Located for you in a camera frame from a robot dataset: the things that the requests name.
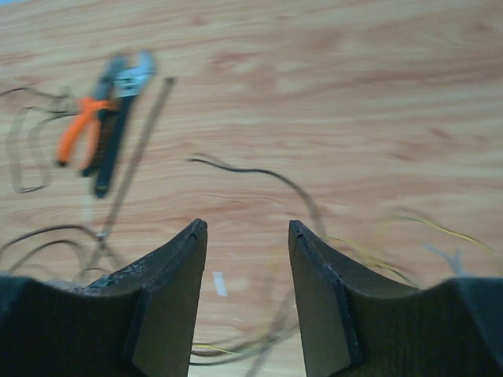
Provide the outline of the black adjustable wrench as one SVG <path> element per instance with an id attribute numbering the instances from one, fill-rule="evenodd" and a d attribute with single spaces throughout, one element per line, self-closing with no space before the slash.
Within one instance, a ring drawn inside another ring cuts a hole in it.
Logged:
<path id="1" fill-rule="evenodd" d="M 112 125 L 112 132 L 105 146 L 105 153 L 94 185 L 94 195 L 98 199 L 105 198 L 110 191 L 121 141 L 134 100 L 142 93 L 155 72 L 152 53 L 148 50 L 143 50 L 137 54 L 136 66 L 122 68 L 113 76 L 116 96 L 119 99 L 119 109 L 115 122 Z"/>

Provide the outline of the orange needle nose pliers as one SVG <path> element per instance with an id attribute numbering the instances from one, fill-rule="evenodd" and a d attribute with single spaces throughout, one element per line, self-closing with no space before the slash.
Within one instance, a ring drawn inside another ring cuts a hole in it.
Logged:
<path id="1" fill-rule="evenodd" d="M 75 143 L 83 131 L 86 131 L 88 142 L 80 174 L 89 177 L 98 169 L 101 158 L 99 151 L 105 145 L 105 124 L 117 110 L 116 103 L 112 99 L 114 80 L 125 68 L 126 60 L 124 55 L 113 56 L 105 65 L 90 95 L 79 101 L 78 115 L 63 132 L 57 144 L 55 163 L 59 167 L 66 167 L 71 162 Z"/>

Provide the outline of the black zip tie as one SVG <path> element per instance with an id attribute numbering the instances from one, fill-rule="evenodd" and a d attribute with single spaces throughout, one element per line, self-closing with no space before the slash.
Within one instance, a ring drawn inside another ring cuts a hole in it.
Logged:
<path id="1" fill-rule="evenodd" d="M 110 211 L 108 212 L 108 217 L 106 218 L 102 230 L 94 235 L 94 239 L 97 243 L 97 246 L 95 247 L 93 254 L 91 255 L 90 260 L 87 262 L 87 264 L 81 267 L 81 270 L 79 272 L 80 279 L 82 279 L 89 271 L 102 270 L 102 268 L 99 266 L 99 261 L 102 256 L 108 256 L 117 265 L 120 264 L 119 257 L 112 251 L 112 249 L 108 245 L 108 238 L 112 233 L 113 227 L 116 223 L 123 202 L 129 191 L 129 187 L 132 181 L 134 180 L 136 169 L 138 168 L 138 165 L 141 162 L 141 158 L 149 142 L 149 138 L 156 124 L 156 120 L 165 102 L 167 101 L 171 89 L 175 83 L 176 78 L 174 77 L 166 77 L 163 80 L 161 91 L 157 96 L 155 104 L 152 106 L 150 110 L 149 117 L 145 121 L 143 131 L 136 145 L 136 149 L 134 150 L 134 154 L 130 160 L 130 163 L 127 166 L 127 170 L 124 174 L 123 180 L 119 185 L 116 198 L 110 208 Z"/>

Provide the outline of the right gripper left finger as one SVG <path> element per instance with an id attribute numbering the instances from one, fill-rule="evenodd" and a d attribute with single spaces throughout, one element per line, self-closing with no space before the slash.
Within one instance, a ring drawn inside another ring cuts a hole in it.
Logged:
<path id="1" fill-rule="evenodd" d="M 1 278 L 4 376 L 185 376 L 207 254 L 197 219 L 76 291 Z"/>

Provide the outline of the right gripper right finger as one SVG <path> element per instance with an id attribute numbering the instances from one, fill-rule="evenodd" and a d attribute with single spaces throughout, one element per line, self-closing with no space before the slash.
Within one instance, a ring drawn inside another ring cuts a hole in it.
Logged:
<path id="1" fill-rule="evenodd" d="M 288 237 L 308 376 L 501 375 L 501 279 L 455 277 L 419 290 L 341 254 L 300 221 Z"/>

